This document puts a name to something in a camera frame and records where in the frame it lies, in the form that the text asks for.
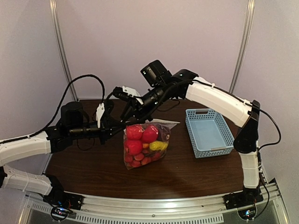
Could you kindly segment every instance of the white backdrop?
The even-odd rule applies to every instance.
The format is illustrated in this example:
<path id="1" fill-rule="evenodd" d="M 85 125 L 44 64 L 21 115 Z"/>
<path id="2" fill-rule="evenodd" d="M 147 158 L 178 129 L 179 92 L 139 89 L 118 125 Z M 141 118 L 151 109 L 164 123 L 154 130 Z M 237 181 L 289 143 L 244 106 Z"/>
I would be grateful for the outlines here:
<path id="1" fill-rule="evenodd" d="M 235 94 L 256 99 L 277 121 L 282 142 L 262 149 L 269 180 L 278 181 L 291 223 L 299 220 L 299 2 L 256 1 L 249 45 Z M 261 115 L 260 144 L 278 139 Z"/>
<path id="2" fill-rule="evenodd" d="M 171 73 L 186 68 L 229 89 L 247 0 L 57 1 L 73 78 L 93 73 L 107 94 L 127 85 L 144 94 L 140 70 L 160 59 Z M 80 99 L 101 95 L 97 82 L 75 83 Z"/>
<path id="3" fill-rule="evenodd" d="M 52 118 L 67 85 L 49 1 L 0 1 L 0 139 L 29 134 Z M 48 156 L 9 164 L 41 174 Z M 22 191 L 0 189 L 0 223 L 15 224 Z"/>

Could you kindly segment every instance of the plastic basket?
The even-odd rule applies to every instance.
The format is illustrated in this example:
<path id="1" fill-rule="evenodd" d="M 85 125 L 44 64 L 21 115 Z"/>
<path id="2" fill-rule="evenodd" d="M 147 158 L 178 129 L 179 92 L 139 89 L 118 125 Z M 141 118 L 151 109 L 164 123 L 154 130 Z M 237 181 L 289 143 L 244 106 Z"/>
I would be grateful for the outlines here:
<path id="1" fill-rule="evenodd" d="M 234 137 L 218 112 L 188 109 L 186 125 L 196 158 L 226 155 L 233 150 Z"/>

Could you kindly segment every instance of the plastic bag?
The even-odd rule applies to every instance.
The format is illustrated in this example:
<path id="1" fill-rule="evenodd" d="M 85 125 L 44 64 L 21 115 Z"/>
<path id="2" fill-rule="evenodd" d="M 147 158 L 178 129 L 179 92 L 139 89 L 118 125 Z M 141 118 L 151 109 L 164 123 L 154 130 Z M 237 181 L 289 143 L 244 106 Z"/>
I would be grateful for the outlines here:
<path id="1" fill-rule="evenodd" d="M 153 120 L 127 126 L 124 131 L 124 162 L 127 169 L 144 166 L 165 156 L 175 121 Z"/>

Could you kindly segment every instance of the basket handle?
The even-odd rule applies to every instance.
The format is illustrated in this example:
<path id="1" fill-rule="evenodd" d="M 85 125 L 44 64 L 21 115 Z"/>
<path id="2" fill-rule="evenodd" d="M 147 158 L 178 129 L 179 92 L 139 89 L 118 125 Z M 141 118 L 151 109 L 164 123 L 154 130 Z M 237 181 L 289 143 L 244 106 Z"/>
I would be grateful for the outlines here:
<path id="1" fill-rule="evenodd" d="M 209 113 L 209 109 L 199 109 L 196 110 L 195 114 L 207 114 Z"/>

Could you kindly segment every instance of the wood grain surface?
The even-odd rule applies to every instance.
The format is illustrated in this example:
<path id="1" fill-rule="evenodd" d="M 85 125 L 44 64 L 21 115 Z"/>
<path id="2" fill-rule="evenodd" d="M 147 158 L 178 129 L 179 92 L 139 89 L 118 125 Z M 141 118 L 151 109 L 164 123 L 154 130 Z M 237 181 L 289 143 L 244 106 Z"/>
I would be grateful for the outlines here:
<path id="1" fill-rule="evenodd" d="M 82 100 L 84 109 L 92 114 L 99 101 Z M 176 102 L 166 102 L 167 109 Z M 120 115 L 124 103 L 115 100 L 112 115 Z M 66 191 L 94 196 L 133 199 L 170 199 L 208 196 L 242 190 L 241 159 L 233 150 L 230 155 L 196 159 L 185 125 L 185 110 L 203 108 L 181 100 L 169 112 L 155 112 L 153 117 L 180 121 L 172 129 L 167 154 L 159 161 L 127 170 L 123 162 L 123 133 L 118 133 L 105 145 L 96 139 L 88 151 L 78 149 L 76 143 L 54 154 L 47 174 L 55 175 Z M 229 120 L 233 133 L 237 127 Z M 80 140 L 81 148 L 90 147 L 93 140 Z"/>

